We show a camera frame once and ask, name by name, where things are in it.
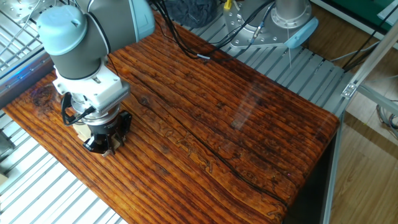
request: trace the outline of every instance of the cable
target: cable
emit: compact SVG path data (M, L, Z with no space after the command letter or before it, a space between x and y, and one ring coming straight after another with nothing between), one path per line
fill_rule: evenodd
M218 60L216 58L211 58L210 55L212 53L216 52L217 50L221 49L225 45L229 44L236 37L236 35L244 28L244 26L246 26L248 23L253 21L253 19L258 15L258 13L262 9L264 9L268 4L270 4L272 1L267 1L264 4L262 4L258 9L256 9L248 17L248 19L245 21L245 23L233 35L229 36L229 34L228 34L225 38L223 38L223 40L221 40L221 42L218 45L215 46L215 48L213 50L211 50L209 52L205 52L205 53L202 53L202 52L199 53L199 52L194 51L193 48L195 48L195 47L189 47L185 43L185 41L181 38L180 34L178 33L178 30L175 28L169 14L168 14L164 0L150 0L150 2L155 6L155 8L159 11L159 13L164 18L166 25L169 28L170 33L172 34L175 42L181 48L181 50L183 51L183 53L185 55L187 55L188 57L190 57L192 59L205 58L205 59Z
M273 3L268 7L266 13L264 14L264 17L262 18L262 22L261 22L260 25L257 27L256 31L254 31L253 37L252 37L252 39L250 40L249 45L248 45L244 50L241 50L241 51L240 51L238 54L236 54L234 57L221 60L222 62L227 62L227 61L232 60L232 59L234 59L234 58L238 58L240 55L242 55L243 53L245 53L245 52L250 48L250 46L252 46L252 44L254 43L255 39L256 39L257 36L258 36L258 34L260 33L260 30L264 27L264 23L265 23L265 21L266 21L266 19L267 19L268 14L271 12L271 9L272 9L274 6L275 6L275 3L273 2Z
M35 5L35 7L33 8L32 12L30 12L29 16L27 17L25 24L21 27L21 29L18 31L18 33L12 37L12 39L8 42L8 44L5 46L5 48L0 52L0 55L2 55L10 47L10 45L13 43L15 38L19 34L21 34L21 32L25 29L27 23L29 22L30 17L32 16L33 12L37 9L37 6L39 5L40 2L41 2L41 0L37 1L37 3Z
M376 48L377 46L373 46L370 50L366 51L365 53L363 53L361 56L359 56L357 59L355 59L355 61L351 64L349 64L345 69L344 69L344 73L349 72L351 69L353 69L354 67L357 67L358 65L362 64L365 62L366 57L368 57L373 50Z
M355 54L345 63L343 69L346 70L349 63L359 54L359 52L365 47L365 45L372 39L372 37L376 34L377 29L381 28L381 26L387 21L387 19L395 12L398 8L398 5L392 9L392 11L383 19L383 21L378 25L378 27L373 31L373 33L369 36L369 38L365 41L365 43L355 52Z
M232 0L234 2L234 5L236 7L236 9L239 11L241 10L241 8L238 6L238 3L236 2L236 0Z
M112 58L111 58L109 55L108 55L108 58L109 58L109 60L111 61L112 66L113 66L114 70L116 71L116 74L120 77L119 72L118 72L118 70L116 69L116 66L114 66L114 63L113 63L113 61L112 61Z
M380 41L377 41L376 43L372 44L370 47L368 47L368 48L366 48L366 49L362 49L360 52L365 52L365 51L371 49L372 47L374 47L375 45L377 45L379 42L380 42ZM331 61L331 62L335 62L335 61L337 61L337 60L340 60L340 59L343 59L343 58L348 57L348 56L350 56L350 55L353 55L353 54L355 54L355 52L356 52L356 51L353 51L353 52L351 52L351 53L348 53L348 54L346 54L346 55L343 55L343 56L340 56L340 57L338 57L338 58L332 59L332 60L330 60L330 61Z
M377 111L377 116L379 117L379 120L381 123L385 124L388 128L391 129L391 132L395 135L395 137L398 139L398 126L394 124L393 119L396 118L397 116L394 114L391 114L388 118L386 115L386 111L384 108L382 108L380 105L376 106L376 111Z

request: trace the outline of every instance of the wooden tabletop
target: wooden tabletop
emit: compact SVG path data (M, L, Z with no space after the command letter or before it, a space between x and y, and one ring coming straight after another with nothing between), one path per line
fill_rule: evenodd
M53 73L4 111L129 223L280 223L339 125L237 60L189 59L159 26L110 57L131 85L116 155L87 152L63 125Z

